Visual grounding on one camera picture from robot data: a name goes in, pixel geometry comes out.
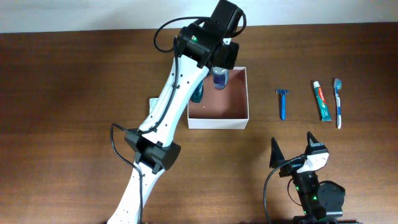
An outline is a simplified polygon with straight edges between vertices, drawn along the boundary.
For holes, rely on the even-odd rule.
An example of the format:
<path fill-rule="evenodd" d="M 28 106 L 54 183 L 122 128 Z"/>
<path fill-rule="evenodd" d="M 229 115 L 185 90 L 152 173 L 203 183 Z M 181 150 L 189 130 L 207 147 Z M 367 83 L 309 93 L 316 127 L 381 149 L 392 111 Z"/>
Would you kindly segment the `dark blue pump bottle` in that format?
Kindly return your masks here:
<path fill-rule="evenodd" d="M 223 90 L 228 84 L 229 70 L 227 68 L 213 67 L 212 72 L 214 88 Z"/>

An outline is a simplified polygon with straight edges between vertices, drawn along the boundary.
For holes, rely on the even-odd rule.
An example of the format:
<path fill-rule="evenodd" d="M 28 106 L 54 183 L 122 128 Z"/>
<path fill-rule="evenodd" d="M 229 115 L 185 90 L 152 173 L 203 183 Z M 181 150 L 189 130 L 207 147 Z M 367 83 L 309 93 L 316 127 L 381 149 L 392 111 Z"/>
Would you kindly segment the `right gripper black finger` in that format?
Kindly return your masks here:
<path fill-rule="evenodd" d="M 307 133 L 307 147 L 305 153 L 306 155 L 325 153 L 325 145 L 319 142 L 310 131 Z"/>
<path fill-rule="evenodd" d="M 271 158 L 270 158 L 270 163 L 269 167 L 270 168 L 277 168 L 281 166 L 285 162 L 284 155 L 282 151 L 280 150 L 280 147 L 276 141 L 275 138 L 271 139 Z"/>

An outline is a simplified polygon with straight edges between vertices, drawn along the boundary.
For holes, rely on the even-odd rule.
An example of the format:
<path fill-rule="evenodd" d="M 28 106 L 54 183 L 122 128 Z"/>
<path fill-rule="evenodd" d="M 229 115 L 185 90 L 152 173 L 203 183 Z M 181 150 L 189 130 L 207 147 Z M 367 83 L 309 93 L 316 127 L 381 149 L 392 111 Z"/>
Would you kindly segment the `teal mouthwash bottle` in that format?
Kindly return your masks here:
<path fill-rule="evenodd" d="M 190 100 L 194 103 L 200 103 L 203 98 L 203 91 L 203 81 L 201 81 L 192 93 Z"/>

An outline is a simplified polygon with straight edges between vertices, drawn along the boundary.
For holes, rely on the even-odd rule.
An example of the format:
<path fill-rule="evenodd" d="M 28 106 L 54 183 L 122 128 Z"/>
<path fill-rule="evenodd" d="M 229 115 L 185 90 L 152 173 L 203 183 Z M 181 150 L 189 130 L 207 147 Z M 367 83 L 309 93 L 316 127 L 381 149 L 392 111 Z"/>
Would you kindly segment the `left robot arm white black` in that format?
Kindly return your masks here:
<path fill-rule="evenodd" d="M 192 21 L 174 37 L 172 68 L 152 111 L 138 128 L 121 128 L 135 154 L 127 162 L 132 167 L 131 178 L 108 223 L 141 223 L 155 183 L 180 154 L 174 134 L 193 92 L 213 67 L 234 68 L 239 44 L 225 39 L 242 33 L 238 24 L 247 21 L 243 10 L 220 0 L 210 17 L 193 17 Z"/>

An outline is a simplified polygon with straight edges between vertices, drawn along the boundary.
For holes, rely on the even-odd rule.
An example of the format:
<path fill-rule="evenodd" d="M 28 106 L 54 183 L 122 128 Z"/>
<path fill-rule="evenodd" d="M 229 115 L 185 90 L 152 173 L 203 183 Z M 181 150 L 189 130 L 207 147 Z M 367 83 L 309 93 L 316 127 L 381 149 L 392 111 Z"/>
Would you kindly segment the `green white soap packet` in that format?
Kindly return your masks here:
<path fill-rule="evenodd" d="M 153 109 L 155 108 L 157 104 L 158 98 L 150 98 L 149 99 L 149 113 L 151 114 Z"/>

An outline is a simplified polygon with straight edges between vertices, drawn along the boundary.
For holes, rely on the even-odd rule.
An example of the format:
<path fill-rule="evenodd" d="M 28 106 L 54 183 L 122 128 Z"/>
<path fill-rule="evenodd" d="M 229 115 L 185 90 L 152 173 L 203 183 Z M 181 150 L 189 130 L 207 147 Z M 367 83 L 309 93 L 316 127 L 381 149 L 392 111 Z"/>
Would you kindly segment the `green red toothpaste tube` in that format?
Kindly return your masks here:
<path fill-rule="evenodd" d="M 317 99 L 317 105 L 320 112 L 322 121 L 331 121 L 331 114 L 328 109 L 328 105 L 325 101 L 325 97 L 323 96 L 322 88 L 318 81 L 313 82 L 315 97 Z"/>

